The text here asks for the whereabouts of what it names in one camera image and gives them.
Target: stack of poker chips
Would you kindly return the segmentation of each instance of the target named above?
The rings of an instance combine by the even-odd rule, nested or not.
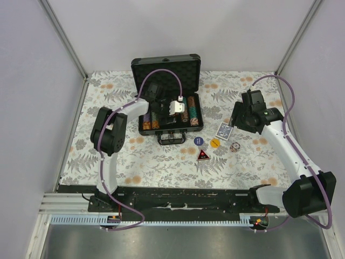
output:
[[[191,126],[198,126],[198,115],[196,112],[195,107],[195,100],[193,96],[188,97],[188,108],[189,108],[189,116],[190,116],[190,125]]]
[[[147,112],[144,115],[143,123],[142,123],[142,128],[143,128],[144,131],[147,131],[147,130],[151,129],[151,115],[150,115],[150,112]]]
[[[152,129],[153,130],[157,130],[160,128],[160,124],[158,123],[158,114],[155,112],[151,113],[151,117],[152,117]]]
[[[183,103],[184,103],[184,112],[181,114],[181,119],[183,122],[188,121],[188,111],[187,111],[187,100],[185,97],[183,97]]]

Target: poker chip case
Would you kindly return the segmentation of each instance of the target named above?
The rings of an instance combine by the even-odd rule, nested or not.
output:
[[[184,143],[187,132],[202,130],[204,122],[199,95],[196,93],[199,90],[200,66],[201,58],[197,54],[136,58],[132,60],[131,67],[138,92],[144,78],[150,72],[156,69],[168,69],[173,71],[181,80],[183,102],[185,105],[187,104],[184,113],[175,115],[176,122],[167,125],[160,125],[159,121],[156,121],[157,115],[151,113],[149,109],[148,114],[139,117],[139,133],[141,135],[156,135],[157,141],[161,145],[172,145]],[[143,91],[151,83],[163,86],[166,98],[177,100],[180,87],[172,74],[164,71],[152,74],[147,79]],[[182,137],[175,138],[174,134],[176,133],[180,133]]]

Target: blue playing card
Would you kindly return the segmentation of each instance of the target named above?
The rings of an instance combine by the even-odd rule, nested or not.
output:
[[[224,139],[224,140],[228,140],[230,137],[230,134],[232,132],[232,127],[229,126],[227,123],[222,122],[218,128],[217,134],[216,134],[216,138],[218,139]]]

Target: white enclosure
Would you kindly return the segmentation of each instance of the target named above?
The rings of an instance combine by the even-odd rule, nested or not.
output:
[[[292,84],[290,127],[337,178],[332,238],[343,247],[344,9],[342,0],[2,1],[1,258],[27,251],[43,194],[66,162],[87,74],[186,53],[202,57],[202,70],[277,71]]]

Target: gray floor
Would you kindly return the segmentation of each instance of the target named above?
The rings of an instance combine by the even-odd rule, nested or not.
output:
[[[270,217],[271,226],[283,219]],[[330,258],[320,228],[303,219],[254,234],[239,227],[138,227],[107,233],[97,226],[51,225],[42,259]]]

